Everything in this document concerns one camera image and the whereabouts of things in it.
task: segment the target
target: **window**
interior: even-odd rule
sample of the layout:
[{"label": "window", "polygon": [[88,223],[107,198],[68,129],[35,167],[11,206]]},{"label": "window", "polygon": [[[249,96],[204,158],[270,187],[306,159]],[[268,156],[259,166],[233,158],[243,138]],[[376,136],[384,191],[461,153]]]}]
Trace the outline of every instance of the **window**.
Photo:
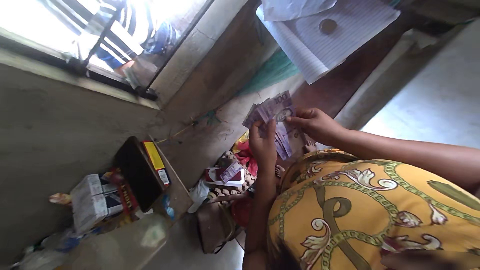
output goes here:
[{"label": "window", "polygon": [[0,44],[155,100],[151,83],[212,1],[5,1]]}]

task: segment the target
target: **yellow dress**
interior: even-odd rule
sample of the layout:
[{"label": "yellow dress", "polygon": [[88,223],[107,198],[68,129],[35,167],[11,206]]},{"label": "yellow dress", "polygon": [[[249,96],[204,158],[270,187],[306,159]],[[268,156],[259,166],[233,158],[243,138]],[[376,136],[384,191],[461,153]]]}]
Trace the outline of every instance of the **yellow dress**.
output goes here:
[{"label": "yellow dress", "polygon": [[312,152],[285,171],[270,211],[270,244],[283,240],[304,270],[385,269],[404,249],[480,255],[480,200],[425,170]]}]

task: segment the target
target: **coin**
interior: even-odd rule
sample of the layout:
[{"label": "coin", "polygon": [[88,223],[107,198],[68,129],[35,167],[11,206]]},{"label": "coin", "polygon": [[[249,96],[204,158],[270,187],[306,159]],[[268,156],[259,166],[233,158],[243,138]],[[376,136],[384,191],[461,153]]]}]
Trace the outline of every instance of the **coin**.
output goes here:
[{"label": "coin", "polygon": [[320,25],[319,25],[319,28],[320,28],[320,31],[324,34],[331,34],[333,33],[333,31],[335,31],[336,27],[338,25],[336,24],[336,22],[334,20],[331,20],[331,19],[324,19]]}]

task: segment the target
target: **green fabric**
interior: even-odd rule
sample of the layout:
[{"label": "green fabric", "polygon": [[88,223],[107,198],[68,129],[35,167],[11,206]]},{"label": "green fabric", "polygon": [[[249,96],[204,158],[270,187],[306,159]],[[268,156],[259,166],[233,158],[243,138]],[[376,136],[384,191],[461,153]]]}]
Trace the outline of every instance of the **green fabric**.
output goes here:
[{"label": "green fabric", "polygon": [[279,50],[264,63],[236,96],[259,92],[262,89],[290,78],[298,72],[298,68],[292,63],[285,52]]}]

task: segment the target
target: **window frame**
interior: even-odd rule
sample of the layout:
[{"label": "window frame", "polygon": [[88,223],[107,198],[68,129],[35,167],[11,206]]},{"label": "window frame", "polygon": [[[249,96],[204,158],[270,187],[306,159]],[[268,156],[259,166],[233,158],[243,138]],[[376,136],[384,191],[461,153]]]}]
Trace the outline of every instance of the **window frame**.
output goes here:
[{"label": "window frame", "polygon": [[[183,42],[188,37],[188,35],[197,26],[198,22],[205,15],[206,11],[210,8],[213,2],[214,0],[205,1],[203,6],[200,8],[200,10],[194,16],[193,20],[188,25],[188,27],[181,34],[177,44],[175,45],[173,50],[169,53],[165,62],[162,64],[162,66],[158,67],[158,70],[155,76],[151,79],[147,87],[137,87],[136,89],[133,89],[132,86],[127,82],[127,80],[121,75],[89,63],[90,57],[88,57],[85,60],[87,61],[87,63],[77,58],[70,58],[66,54],[63,54],[57,50],[54,50],[47,46],[36,43],[32,40],[22,37],[21,35],[9,32],[1,27],[0,27],[0,47],[10,52],[13,52],[22,56],[26,56],[30,59],[40,61],[48,65],[60,68],[71,74],[88,77],[100,83],[104,83],[106,85],[129,92],[131,94],[140,96],[142,98],[155,101],[157,100],[158,96],[155,93],[155,90],[152,90],[150,88],[151,85],[159,76],[159,74],[162,72],[162,70],[166,67],[168,62],[172,59],[173,55],[177,52],[177,50],[183,44]],[[99,47],[101,41],[105,37],[105,33],[111,28],[114,22],[113,19],[114,18],[112,18],[109,21],[109,23],[107,24],[107,27],[105,27],[105,29],[102,31],[102,34],[99,36],[98,42],[91,49],[91,51],[95,51]]]}]

